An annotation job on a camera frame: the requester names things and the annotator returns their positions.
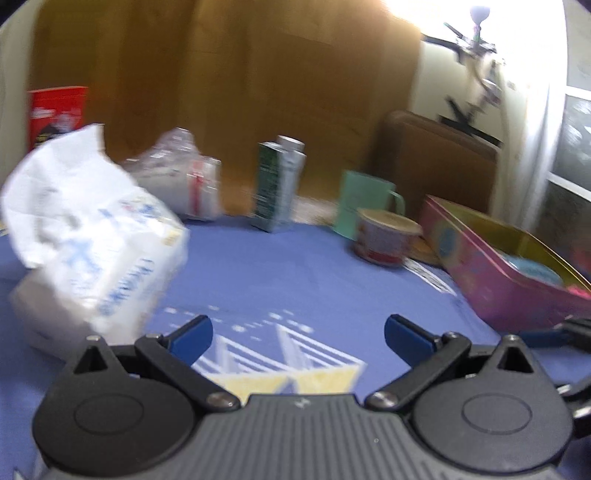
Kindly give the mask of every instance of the tissue package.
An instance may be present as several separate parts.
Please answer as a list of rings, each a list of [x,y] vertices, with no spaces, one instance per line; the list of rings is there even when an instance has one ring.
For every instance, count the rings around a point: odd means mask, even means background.
[[[133,343],[186,260],[188,230],[108,159],[99,125],[29,154],[3,188],[2,215],[32,269],[13,308],[27,341],[63,359],[91,334]]]

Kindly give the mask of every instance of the wooden wall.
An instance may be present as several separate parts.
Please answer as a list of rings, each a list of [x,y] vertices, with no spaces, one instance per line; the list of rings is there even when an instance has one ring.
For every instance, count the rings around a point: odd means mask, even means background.
[[[381,0],[47,0],[30,87],[88,85],[86,120],[105,123],[115,161],[191,130],[237,213],[257,143],[278,134],[306,143],[300,193],[335,198],[377,123],[407,107],[419,52]]]

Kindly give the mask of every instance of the brown chair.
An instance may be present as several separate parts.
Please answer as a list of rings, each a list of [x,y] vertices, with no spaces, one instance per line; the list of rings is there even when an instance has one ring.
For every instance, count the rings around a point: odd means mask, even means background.
[[[406,111],[386,117],[367,169],[396,184],[413,219],[426,195],[487,212],[495,171],[493,146]]]

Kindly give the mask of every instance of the blue tablecloth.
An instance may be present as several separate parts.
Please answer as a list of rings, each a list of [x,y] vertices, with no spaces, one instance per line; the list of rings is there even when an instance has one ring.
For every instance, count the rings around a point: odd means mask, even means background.
[[[195,368],[242,398],[249,392],[368,393],[408,366],[384,343],[384,321],[399,313],[434,333],[455,330],[474,343],[498,335],[480,321],[450,277],[435,288],[424,275],[386,270],[354,256],[329,228],[295,225],[268,234],[244,218],[191,224],[189,261],[147,326],[167,333],[205,313],[215,340]],[[0,480],[32,473],[30,424],[61,362],[28,347],[8,294],[25,274],[8,237],[0,238]],[[538,353],[557,381],[591,372],[591,355]],[[588,478],[591,443],[573,442],[561,471]]]

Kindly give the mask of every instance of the cardboard box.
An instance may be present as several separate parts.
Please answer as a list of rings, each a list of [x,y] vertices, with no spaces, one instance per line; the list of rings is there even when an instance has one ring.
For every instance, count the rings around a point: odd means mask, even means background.
[[[82,127],[87,87],[32,90],[29,151]]]

